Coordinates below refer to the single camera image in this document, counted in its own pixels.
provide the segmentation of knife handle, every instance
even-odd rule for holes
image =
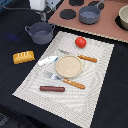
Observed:
[[[84,60],[97,62],[97,59],[95,59],[95,58],[91,58],[91,57],[87,57],[87,56],[83,56],[83,55],[78,55],[78,57],[81,58],[81,59],[84,59]]]
[[[63,82],[65,82],[67,84],[70,84],[70,85],[73,85],[75,87],[81,88],[81,89],[85,89],[85,86],[84,85],[79,84],[79,83],[76,83],[76,82],[71,81],[71,80],[68,80],[68,79],[64,79]]]

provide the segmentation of tomato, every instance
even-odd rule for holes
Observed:
[[[86,46],[87,42],[83,37],[78,37],[75,40],[75,44],[80,48],[84,48]]]

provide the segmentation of striped placemat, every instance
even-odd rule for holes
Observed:
[[[57,49],[97,58],[97,63],[81,60],[83,72],[72,79],[84,84],[85,89],[46,78],[43,74],[45,70],[57,74],[55,63],[42,67],[36,64],[13,95],[82,128],[89,128],[114,45],[84,37],[87,45],[81,49],[75,45],[77,37],[71,33],[58,32],[40,60],[50,55],[64,56]],[[42,92],[39,87],[43,85],[65,87],[65,92]]]

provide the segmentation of pot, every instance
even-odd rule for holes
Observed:
[[[84,6],[79,10],[79,20],[85,24],[94,24],[99,21],[100,18],[100,9],[98,5],[104,0],[101,0],[95,6]]]
[[[128,5],[119,10],[119,17],[122,27],[128,30]]]
[[[43,45],[49,43],[53,38],[54,24],[38,22],[31,27],[26,26],[25,30],[31,36],[34,43]]]

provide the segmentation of hot dog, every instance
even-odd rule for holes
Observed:
[[[40,86],[41,91],[53,91],[53,92],[64,92],[64,87],[54,87],[54,86]]]

